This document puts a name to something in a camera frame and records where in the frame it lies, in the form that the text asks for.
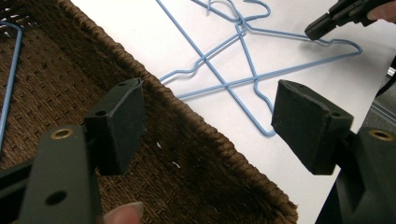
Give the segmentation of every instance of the human hand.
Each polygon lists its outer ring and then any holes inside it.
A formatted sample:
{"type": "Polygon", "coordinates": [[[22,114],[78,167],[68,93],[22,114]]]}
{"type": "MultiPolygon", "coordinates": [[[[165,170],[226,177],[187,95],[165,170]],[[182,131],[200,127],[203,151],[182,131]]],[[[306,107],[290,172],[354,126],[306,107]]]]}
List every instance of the human hand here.
{"type": "Polygon", "coordinates": [[[367,18],[371,21],[384,20],[396,22],[396,0],[374,8],[367,14],[367,18]]]}
{"type": "Polygon", "coordinates": [[[143,203],[127,203],[108,212],[105,224],[139,224],[143,216],[143,203]]]}

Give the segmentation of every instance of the wicker basket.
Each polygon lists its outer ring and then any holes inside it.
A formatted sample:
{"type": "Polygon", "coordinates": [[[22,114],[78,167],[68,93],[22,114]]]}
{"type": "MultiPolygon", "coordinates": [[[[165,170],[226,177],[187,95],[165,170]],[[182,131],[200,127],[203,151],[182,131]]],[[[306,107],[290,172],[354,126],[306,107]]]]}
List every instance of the wicker basket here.
{"type": "MultiPolygon", "coordinates": [[[[0,1],[3,19],[24,36],[0,169],[33,158],[41,134],[81,123],[115,84],[141,77],[147,129],[128,174],[99,178],[104,212],[141,201],[143,223],[296,222],[276,184],[70,1],[0,1]]],[[[1,98],[14,45],[15,31],[0,27],[1,98]]]]}

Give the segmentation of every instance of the blue wire hanger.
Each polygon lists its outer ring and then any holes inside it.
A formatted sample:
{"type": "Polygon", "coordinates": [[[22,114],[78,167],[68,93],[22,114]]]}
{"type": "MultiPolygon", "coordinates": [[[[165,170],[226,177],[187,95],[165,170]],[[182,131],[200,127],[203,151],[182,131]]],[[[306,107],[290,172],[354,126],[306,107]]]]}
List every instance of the blue wire hanger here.
{"type": "Polygon", "coordinates": [[[12,63],[11,63],[11,68],[9,70],[9,76],[8,76],[8,82],[7,82],[7,90],[6,90],[6,95],[4,97],[3,108],[2,108],[2,112],[1,112],[1,118],[0,118],[0,155],[1,155],[2,149],[3,149],[4,133],[6,130],[9,102],[11,100],[12,87],[14,85],[15,73],[17,71],[18,59],[19,59],[20,51],[21,51],[22,29],[21,29],[21,27],[15,25],[15,24],[6,22],[6,21],[0,21],[0,25],[12,27],[18,31],[17,42],[15,44],[14,55],[12,56],[12,63]]]}
{"type": "Polygon", "coordinates": [[[231,86],[239,85],[239,84],[243,84],[243,83],[247,83],[247,82],[253,81],[254,82],[254,92],[261,99],[264,100],[264,102],[267,104],[270,112],[273,113],[273,111],[274,111],[273,104],[268,99],[268,97],[265,96],[263,93],[261,93],[260,90],[259,90],[259,87],[258,87],[259,79],[264,79],[264,78],[268,78],[268,77],[275,77],[275,76],[284,75],[284,74],[287,74],[287,73],[290,73],[290,72],[295,72],[295,71],[302,70],[302,69],[305,69],[305,68],[308,68],[308,67],[312,67],[312,66],[316,66],[316,65],[319,65],[319,64],[334,62],[334,61],[337,61],[337,60],[345,59],[347,57],[356,56],[356,55],[359,55],[359,54],[362,53],[361,47],[359,45],[357,45],[356,43],[352,42],[352,41],[344,40],[344,39],[332,39],[330,41],[326,41],[326,40],[320,39],[320,40],[315,41],[315,42],[320,44],[321,46],[330,46],[332,44],[350,45],[350,46],[354,47],[356,49],[356,51],[351,52],[351,53],[347,53],[347,54],[343,54],[343,55],[333,56],[333,57],[330,57],[330,58],[327,58],[327,59],[321,59],[321,60],[313,61],[313,62],[310,62],[310,63],[303,63],[303,64],[300,64],[300,65],[297,65],[297,66],[292,66],[292,67],[280,69],[280,70],[277,70],[277,71],[274,71],[274,72],[258,75],[257,72],[256,72],[256,69],[254,67],[254,64],[253,64],[253,62],[251,60],[251,57],[250,57],[250,54],[249,54],[249,51],[248,51],[248,47],[247,47],[245,39],[244,39],[244,35],[247,33],[247,30],[254,31],[256,33],[265,33],[265,34],[271,34],[271,35],[286,36],[288,38],[293,38],[293,39],[303,40],[303,41],[310,41],[309,38],[306,35],[299,35],[299,34],[293,34],[293,33],[287,33],[287,32],[275,31],[275,30],[256,28],[256,27],[253,27],[252,25],[250,25],[248,23],[249,21],[254,21],[254,20],[257,20],[257,19],[263,19],[263,18],[268,17],[271,14],[271,9],[265,3],[261,2],[261,1],[258,1],[258,0],[245,0],[245,2],[258,4],[258,5],[262,6],[262,7],[264,7],[266,9],[266,13],[261,14],[261,15],[249,16],[249,17],[243,17],[242,14],[236,9],[233,1],[232,0],[227,0],[227,2],[230,4],[234,14],[236,15],[236,18],[232,18],[232,17],[222,13],[221,11],[213,8],[211,6],[211,4],[212,4],[211,0],[208,1],[208,4],[203,3],[203,2],[201,2],[199,0],[191,0],[191,1],[193,1],[196,4],[198,4],[201,7],[207,8],[208,11],[214,12],[215,14],[221,16],[223,19],[234,23],[235,24],[236,34],[231,36],[231,37],[229,37],[228,39],[226,39],[222,43],[220,43],[218,46],[216,46],[215,48],[210,50],[208,53],[203,54],[202,51],[196,46],[196,44],[189,37],[189,35],[180,26],[180,24],[177,22],[177,20],[172,16],[172,14],[169,12],[169,10],[163,5],[161,0],[157,0],[157,3],[160,5],[160,7],[163,9],[163,11],[166,13],[166,15],[169,17],[169,19],[174,23],[174,25],[177,27],[177,29],[185,36],[185,38],[189,41],[191,46],[200,55],[200,58],[194,63],[193,68],[186,69],[186,70],[175,70],[175,71],[173,71],[173,72],[161,77],[160,81],[164,82],[166,79],[168,79],[169,77],[174,76],[175,74],[191,74],[191,73],[194,73],[194,72],[197,71],[197,69],[198,69],[200,64],[205,63],[210,68],[210,70],[214,73],[214,75],[220,81],[221,84],[218,85],[218,86],[205,88],[203,90],[198,90],[198,91],[192,91],[192,92],[189,92],[189,93],[184,93],[182,95],[179,95],[178,98],[179,99],[183,99],[183,98],[191,97],[193,95],[198,95],[198,94],[202,94],[202,93],[205,93],[205,92],[209,92],[209,91],[214,91],[214,90],[218,90],[218,89],[221,89],[221,88],[225,88],[231,94],[231,96],[235,99],[235,101],[239,104],[239,106],[243,109],[243,111],[247,114],[247,116],[254,123],[254,125],[258,128],[258,130],[265,136],[274,136],[276,133],[273,130],[266,131],[260,125],[260,123],[251,114],[251,112],[244,105],[244,103],[239,99],[239,97],[236,95],[236,93],[232,90],[231,86]],[[212,55],[214,55],[215,52],[218,52],[218,51],[228,47],[236,39],[239,39],[241,44],[242,44],[242,47],[243,47],[244,52],[245,52],[245,55],[247,57],[247,62],[248,62],[249,67],[250,67],[250,71],[252,73],[252,77],[242,78],[240,80],[236,80],[236,81],[233,81],[233,82],[226,82],[225,79],[221,76],[221,74],[217,71],[217,69],[213,66],[213,64],[209,61],[209,58],[212,55]]]}

